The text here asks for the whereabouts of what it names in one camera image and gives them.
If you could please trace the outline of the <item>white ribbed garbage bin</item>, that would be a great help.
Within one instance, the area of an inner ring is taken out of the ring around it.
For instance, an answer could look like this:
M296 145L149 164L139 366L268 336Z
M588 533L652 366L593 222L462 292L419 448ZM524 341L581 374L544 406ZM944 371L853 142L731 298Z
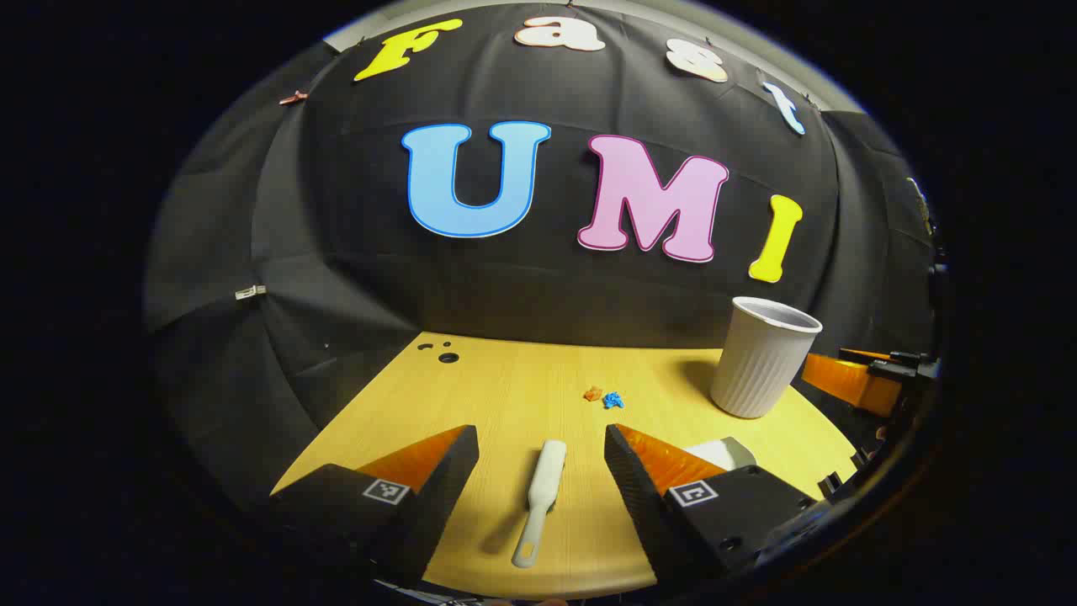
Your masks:
M767 415L823 332L819 319L792 306L738 296L710 396L728 414Z

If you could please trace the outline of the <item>wooden desktop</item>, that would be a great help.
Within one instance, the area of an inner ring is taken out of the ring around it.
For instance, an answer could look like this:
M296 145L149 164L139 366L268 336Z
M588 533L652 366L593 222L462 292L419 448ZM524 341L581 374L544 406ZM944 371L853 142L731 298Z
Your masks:
M765 417L710 399L718 349L578 348L423 332L322 429L277 482L320 465L366 465L468 423L480 460L426 567L428 583L508 598L595 598L656 583L605 463L609 423L687 449L735 437L763 468L819 499L830 473L850 479L853 445L811 401L785 390ZM623 409L582 398L619 392ZM534 567L510 561L543 441L568 445L557 502Z

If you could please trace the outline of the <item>black backdrop cloth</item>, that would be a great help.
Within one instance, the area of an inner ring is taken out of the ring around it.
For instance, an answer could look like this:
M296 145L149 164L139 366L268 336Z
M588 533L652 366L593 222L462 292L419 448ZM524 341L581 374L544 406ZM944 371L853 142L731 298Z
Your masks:
M440 8L316 42L215 121L143 318L246 506L420 332L721 348L747 295L819 318L821 353L927 350L922 208L873 119L759 51L624 3Z

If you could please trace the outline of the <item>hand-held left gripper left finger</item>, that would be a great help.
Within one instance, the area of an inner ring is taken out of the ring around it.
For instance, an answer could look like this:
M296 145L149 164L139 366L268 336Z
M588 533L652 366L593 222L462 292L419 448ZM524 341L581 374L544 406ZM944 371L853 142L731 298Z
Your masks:
M270 495L269 529L335 576L415 584L479 459L461 425L356 469L320 465Z

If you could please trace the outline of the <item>white dustpan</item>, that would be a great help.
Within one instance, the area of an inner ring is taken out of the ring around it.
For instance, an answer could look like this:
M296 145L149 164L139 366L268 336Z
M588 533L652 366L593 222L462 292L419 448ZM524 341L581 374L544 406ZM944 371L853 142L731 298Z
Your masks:
M686 451L726 471L757 465L756 456L750 452L745 445L731 436L705 443L696 443L689 446Z

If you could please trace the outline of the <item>small white broom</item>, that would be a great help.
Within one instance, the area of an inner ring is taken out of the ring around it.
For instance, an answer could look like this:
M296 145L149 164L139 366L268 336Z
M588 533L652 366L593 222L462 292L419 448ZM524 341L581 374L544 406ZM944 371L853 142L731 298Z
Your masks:
M528 515L522 536L517 541L517 548L512 556L516 568L534 567L547 515L559 495L563 467L568 456L565 441L547 439L544 441L534 473L528 484Z

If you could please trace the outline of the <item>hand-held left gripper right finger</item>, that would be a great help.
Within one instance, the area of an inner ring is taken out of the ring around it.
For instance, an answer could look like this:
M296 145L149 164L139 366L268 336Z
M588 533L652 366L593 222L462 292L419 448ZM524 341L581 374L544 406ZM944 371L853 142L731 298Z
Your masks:
M727 470L623 423L605 429L604 459L661 589L753 567L816 504L760 465Z

